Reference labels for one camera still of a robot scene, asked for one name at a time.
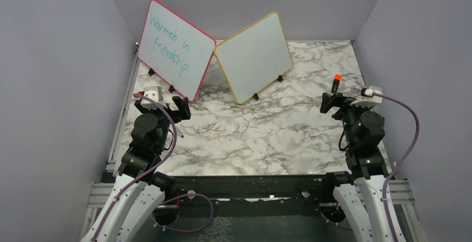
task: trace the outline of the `screw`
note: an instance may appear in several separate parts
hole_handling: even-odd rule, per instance
[[[194,194],[194,193],[195,193],[195,191],[193,191],[193,190],[189,190],[187,192],[187,194]],[[194,199],[194,198],[195,198],[195,196],[189,196],[189,199]]]

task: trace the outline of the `white marble pattern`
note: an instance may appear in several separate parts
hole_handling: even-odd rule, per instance
[[[283,82],[276,81],[259,93],[260,100],[243,105],[234,100],[213,59],[196,101],[190,104],[191,119],[178,124],[185,137],[178,137],[173,155],[159,171],[169,175],[283,175],[348,170],[344,153],[338,149],[341,123],[331,118],[334,109],[321,114],[319,106],[321,94],[330,91],[336,73],[343,76],[340,92],[358,96],[363,87],[351,42],[290,42],[289,48],[294,66]],[[157,75],[150,77],[148,70],[140,64],[134,92],[155,85],[169,88]],[[164,94],[172,103],[172,94]],[[131,105],[115,170],[131,142],[130,132],[139,114]]]

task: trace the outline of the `whiteboard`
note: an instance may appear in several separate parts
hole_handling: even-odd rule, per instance
[[[192,102],[216,40],[157,0],[151,0],[137,57]]]
[[[269,15],[215,47],[236,102],[245,103],[293,66],[279,14]]]

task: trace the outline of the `table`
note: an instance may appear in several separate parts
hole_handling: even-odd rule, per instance
[[[335,110],[321,114],[321,95],[329,92],[336,73],[339,91],[358,97],[364,82],[350,41],[289,42],[293,68],[282,82],[274,82],[258,101],[237,104],[216,60],[210,63],[199,95],[190,104],[191,119],[178,124],[172,156],[159,167],[169,175],[285,175],[324,174],[348,170],[338,149],[340,121]],[[134,91],[169,85],[148,75],[140,63]],[[164,99],[173,105],[172,94]],[[139,111],[130,101],[115,170],[131,142],[131,130]]]

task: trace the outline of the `purple cable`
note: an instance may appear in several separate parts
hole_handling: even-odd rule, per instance
[[[148,100],[149,102],[151,102],[152,104],[154,104],[155,106],[158,107],[158,109],[160,109],[160,111],[162,111],[162,113],[167,117],[167,119],[169,120],[170,122],[170,125],[172,126],[172,130],[174,130],[174,134],[177,134],[177,129],[175,127],[175,124],[174,124],[174,121],[172,120],[172,117],[170,117],[170,115],[167,113],[167,111],[165,111],[165,109],[162,107],[161,104],[157,103],[156,101],[146,97],[146,96],[142,96],[142,95],[134,95],[134,97],[137,97],[137,98],[141,98],[141,99],[144,99],[144,100]],[[170,149],[169,149],[169,152],[167,153],[167,155],[165,155],[165,157],[159,161],[159,163],[157,163],[156,165],[154,165],[153,167],[151,167],[149,170],[143,172],[140,176],[136,177],[133,181],[129,182],[127,185],[125,185],[125,187],[123,187],[119,192],[118,194],[115,196],[115,200],[111,202],[110,206],[108,207],[108,209],[106,210],[102,220],[100,221],[98,227],[97,227],[97,230],[95,231],[95,234],[94,236],[92,237],[92,239],[90,241],[92,242],[95,242],[97,241],[97,237],[99,236],[99,233],[100,233],[100,230],[103,228],[103,225],[105,224],[105,221],[106,219],[108,218],[108,215],[110,214],[111,210],[113,209],[113,207],[115,206],[115,203],[117,201],[120,200],[120,197],[121,195],[126,191],[126,189],[128,189],[131,185],[133,185],[134,183],[138,182],[141,178],[143,178],[144,176],[150,174],[151,172],[154,172],[162,163],[164,163],[164,161],[166,161],[169,157],[170,157],[170,154],[172,154],[172,152],[174,151],[174,148],[175,148],[175,144],[177,143],[177,135],[174,135],[174,140],[172,141],[172,145],[170,146]]]
[[[416,140],[418,140],[418,135],[420,134],[420,121],[418,120],[418,116],[413,111],[413,109],[411,107],[409,107],[407,104],[401,102],[400,100],[394,99],[392,97],[384,96],[384,95],[379,94],[379,93],[373,93],[373,95],[388,99],[388,100],[393,101],[395,103],[398,103],[399,105],[401,105],[404,108],[406,108],[407,110],[409,110],[411,112],[411,114],[413,115],[413,117],[415,118],[415,124],[416,124],[415,137],[413,138],[413,141],[411,142],[410,147],[408,147],[408,149],[406,150],[403,157],[401,157],[401,159],[397,162],[397,165],[394,167],[392,172],[388,175],[387,179],[385,179],[385,182],[383,183],[383,188],[382,188],[382,200],[383,200],[383,206],[385,207],[385,213],[387,214],[387,220],[389,221],[389,226],[390,226],[390,230],[392,231],[392,236],[394,237],[394,241],[398,242],[398,237],[397,237],[397,234],[395,233],[394,222],[392,221],[392,216],[390,215],[389,201],[386,200],[387,199],[387,187],[388,187],[389,182],[392,179],[392,177],[397,173],[400,166],[403,164],[406,157],[408,157],[411,150],[415,146]]]
[[[204,199],[206,199],[208,201],[208,203],[210,204],[210,219],[208,220],[208,222],[206,222],[206,224],[204,224],[202,227],[199,227],[199,228],[196,228],[196,229],[190,229],[190,230],[184,230],[184,229],[177,229],[177,228],[171,228],[171,227],[167,227],[167,226],[162,226],[160,224],[158,224],[158,221],[156,220],[156,217],[154,216],[154,213],[153,213],[153,220],[154,220],[154,227],[156,226],[159,226],[161,228],[163,228],[164,230],[172,230],[172,231],[177,231],[177,232],[181,232],[181,233],[194,233],[194,232],[198,232],[198,231],[201,231],[205,228],[207,228],[208,225],[210,225],[213,221],[213,204],[212,204],[212,201],[207,197],[207,196],[204,196],[202,194],[185,194],[185,195],[180,195],[180,196],[176,196],[176,197],[173,197],[167,201],[164,201],[163,203],[161,203],[160,205],[164,205],[164,204],[167,204],[169,202],[172,202],[176,199],[179,199],[181,197],[186,197],[186,196],[201,196],[203,197]]]
[[[336,226],[337,228],[341,228],[341,229],[344,229],[344,230],[348,230],[348,231],[352,231],[352,229],[348,226],[344,226],[344,225],[340,225],[340,224],[336,224],[334,221],[330,221],[328,218],[326,218],[326,216],[320,211],[321,213],[321,217],[323,217],[323,219],[326,220],[327,223],[331,224],[331,225],[334,225]]]

